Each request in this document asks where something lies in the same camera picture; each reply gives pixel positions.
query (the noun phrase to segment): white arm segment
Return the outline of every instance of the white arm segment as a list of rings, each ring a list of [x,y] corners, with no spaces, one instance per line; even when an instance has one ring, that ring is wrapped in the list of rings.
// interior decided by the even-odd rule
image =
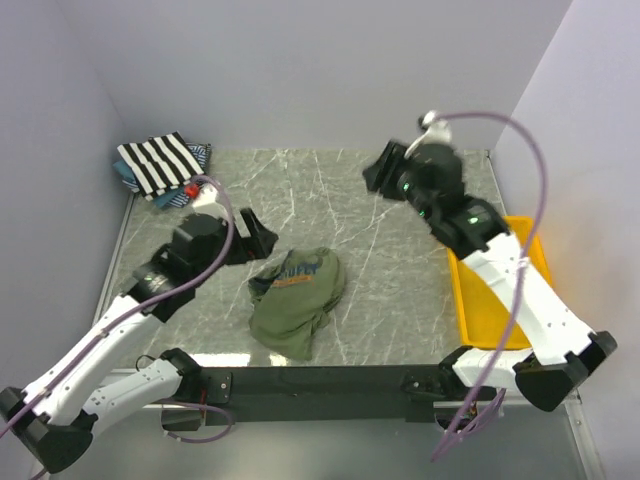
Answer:
[[[47,373],[27,385],[25,403],[42,392],[51,379],[78,355],[78,353],[99,335],[111,321],[136,307],[131,297],[116,297],[102,318],[89,332]],[[82,406],[106,375],[113,369],[118,359],[131,351],[146,336],[153,333],[162,322],[153,315],[137,313],[126,319],[77,365],[62,382],[53,389],[51,395],[34,408],[36,415],[46,413],[52,425],[69,425],[80,413]]]
[[[169,361],[156,360],[137,373],[95,390],[82,407],[89,415],[98,415],[91,429],[93,437],[142,407],[171,397],[181,381],[182,377]]]
[[[489,372],[485,385],[517,391],[516,372],[513,370],[513,366],[524,361],[531,355],[531,352],[530,348],[502,352],[496,366]],[[489,363],[491,355],[493,355],[493,350],[472,348],[463,353],[453,364],[453,371],[465,387],[472,387],[484,367]]]
[[[512,233],[500,234],[487,245],[489,249],[486,252],[476,251],[463,262],[510,310],[520,243]],[[569,310],[533,265],[526,267],[525,275],[522,304],[516,321],[541,365],[566,363],[567,353],[579,355],[591,344],[589,334],[593,330]]]

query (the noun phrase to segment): yellow bin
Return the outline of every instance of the yellow bin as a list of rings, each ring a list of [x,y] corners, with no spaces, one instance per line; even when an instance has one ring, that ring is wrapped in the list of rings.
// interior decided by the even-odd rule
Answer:
[[[524,244],[533,227],[533,220],[529,217],[504,218],[518,237],[520,245]],[[489,350],[496,348],[509,320],[507,309],[480,277],[458,261],[451,250],[447,254],[462,344]],[[531,244],[529,257],[542,277],[553,286],[542,244],[537,235]],[[516,325],[507,342],[507,349],[518,350],[530,346],[527,337]]]

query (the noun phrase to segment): fabric pile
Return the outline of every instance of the fabric pile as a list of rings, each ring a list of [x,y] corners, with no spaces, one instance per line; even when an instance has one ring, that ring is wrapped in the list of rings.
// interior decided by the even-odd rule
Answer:
[[[312,336],[329,324],[345,283],[344,265],[332,250],[289,251],[282,264],[249,280],[251,335],[287,358],[311,360]]]
[[[182,208],[191,200],[184,186],[194,175],[204,173],[211,145],[187,143],[175,132],[120,145],[118,153],[122,159],[113,166],[132,192],[141,193],[160,208]]]

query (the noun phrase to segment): marble surface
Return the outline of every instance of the marble surface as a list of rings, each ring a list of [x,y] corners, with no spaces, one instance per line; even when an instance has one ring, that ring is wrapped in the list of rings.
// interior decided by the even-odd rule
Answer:
[[[202,365],[392,365],[437,363],[459,346],[446,251],[406,204],[366,192],[362,169],[379,152],[350,150],[214,151],[210,172],[236,211],[252,207],[280,235],[267,260],[224,267],[196,299],[121,359],[179,347]],[[485,151],[464,152],[468,192],[503,211]],[[124,235],[109,298],[130,272],[170,239],[189,209],[161,211],[137,198]],[[241,224],[240,231],[246,234]],[[249,334],[246,282],[291,248],[327,246],[344,261],[348,282],[316,333],[313,360],[291,362]]]

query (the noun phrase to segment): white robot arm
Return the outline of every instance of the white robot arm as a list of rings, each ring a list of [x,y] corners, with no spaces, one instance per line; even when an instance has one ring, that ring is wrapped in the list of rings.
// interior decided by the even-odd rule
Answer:
[[[12,430],[48,472],[57,473],[73,464],[97,435],[144,406],[168,398],[200,398],[206,389],[201,367],[180,349],[164,352],[150,366],[123,380],[101,385],[123,354],[195,298],[199,285],[181,288],[181,292],[153,307],[133,313],[115,329],[108,326],[123,314],[140,310],[137,307],[143,302],[195,279],[221,251],[229,224],[225,209],[217,202],[216,190],[204,186],[192,206],[195,213],[174,230],[172,241],[136,269],[123,293],[53,368],[24,389],[8,387],[0,392],[0,415],[7,421],[15,421],[18,412],[34,403]],[[250,236],[241,237],[232,227],[226,265],[267,258],[278,240],[251,209],[240,213]],[[49,389],[52,379],[69,368]],[[43,392],[44,398],[37,401]]]
[[[449,125],[434,118],[431,114],[419,121],[426,131],[411,145],[387,144],[380,158],[363,171],[367,189],[411,204],[432,235],[508,310],[517,272],[525,269],[516,321],[532,348],[502,352],[484,385],[518,390],[534,406],[552,411],[617,348],[616,341],[609,332],[594,332],[571,312],[533,265],[519,264],[518,239],[488,202],[465,193],[462,160],[450,146]],[[493,354],[461,347],[440,365],[471,387]]]

